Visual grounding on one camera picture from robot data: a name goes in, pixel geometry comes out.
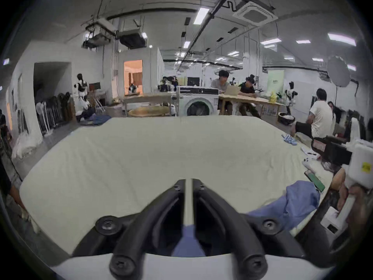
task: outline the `yellow bag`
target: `yellow bag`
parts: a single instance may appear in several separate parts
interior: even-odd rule
[[[277,102],[277,96],[274,91],[272,91],[271,97],[269,98],[270,103],[276,103]]]

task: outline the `doorway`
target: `doorway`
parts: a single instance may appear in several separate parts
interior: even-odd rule
[[[131,84],[136,86],[136,93],[142,93],[142,60],[124,62],[124,93],[126,95]]]
[[[42,134],[72,119],[67,92],[72,92],[71,62],[34,64],[34,101]]]
[[[188,77],[188,86],[199,86],[200,78]]]

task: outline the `laptop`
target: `laptop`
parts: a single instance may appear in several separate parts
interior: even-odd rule
[[[236,96],[240,92],[240,89],[241,88],[238,86],[228,85],[227,90],[224,92],[224,94],[228,96]]]

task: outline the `round wooden tray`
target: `round wooden tray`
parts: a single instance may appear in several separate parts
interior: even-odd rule
[[[170,110],[165,106],[148,106],[139,107],[128,111],[128,116],[131,117],[151,117],[151,116],[162,116],[169,113]]]

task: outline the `blue cloth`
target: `blue cloth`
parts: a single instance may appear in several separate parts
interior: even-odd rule
[[[297,226],[310,212],[317,209],[320,193],[310,181],[298,180],[286,187],[286,195],[272,203],[258,208],[247,215],[254,217],[274,217],[290,231]],[[183,227],[183,236],[176,245],[174,257],[203,257],[205,256],[198,240],[194,236],[195,226]]]
[[[286,187],[286,195],[258,208],[247,215],[271,216],[279,220],[286,230],[297,226],[310,212],[319,207],[320,193],[310,181],[298,180]]]
[[[183,227],[183,236],[179,243],[176,245],[171,256],[174,257],[204,257],[203,252],[198,240],[194,236],[194,225]]]
[[[110,115],[92,115],[90,118],[80,121],[82,125],[101,125],[111,118]]]

